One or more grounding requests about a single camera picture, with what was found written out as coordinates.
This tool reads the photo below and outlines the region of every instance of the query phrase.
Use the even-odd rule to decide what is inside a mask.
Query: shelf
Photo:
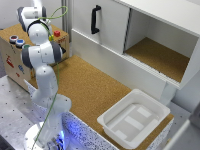
[[[125,53],[178,82],[181,82],[190,60],[149,38],[144,38]]]
[[[186,0],[115,0],[195,36],[200,36],[200,6]]]

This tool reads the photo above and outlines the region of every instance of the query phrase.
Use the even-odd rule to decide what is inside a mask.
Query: black handle
[[[101,10],[101,7],[96,5],[96,8],[94,8],[92,10],[92,21],[91,21],[91,31],[92,31],[92,34],[96,34],[98,33],[100,30],[98,28],[96,28],[96,12],[98,10]]]

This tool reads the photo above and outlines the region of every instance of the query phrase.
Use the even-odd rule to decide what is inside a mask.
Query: cork shelf surface
[[[181,82],[190,60],[149,38],[144,38],[125,53],[178,82]]]
[[[64,36],[68,36],[68,34],[64,31],[62,31],[61,29],[59,29],[58,27],[51,25],[52,27],[52,31],[60,31],[60,36],[59,37],[55,37],[54,36],[54,40],[57,41],[58,39],[60,39],[61,37]],[[6,28],[4,30],[0,30],[0,37],[3,38],[5,41],[9,42],[9,38],[12,35],[17,35],[19,37],[19,39],[23,39],[25,40],[25,44],[29,44],[29,45],[34,45],[30,38],[28,37],[28,34],[26,32],[23,32],[22,30],[22,26],[20,24],[16,24],[14,26],[11,26],[9,28]]]
[[[131,92],[131,89],[75,55],[60,63],[59,70],[58,93],[72,100],[70,111],[120,150],[123,149],[104,133],[97,118]],[[35,79],[29,82],[37,88]],[[146,149],[172,119],[173,115],[167,116],[137,150]]]

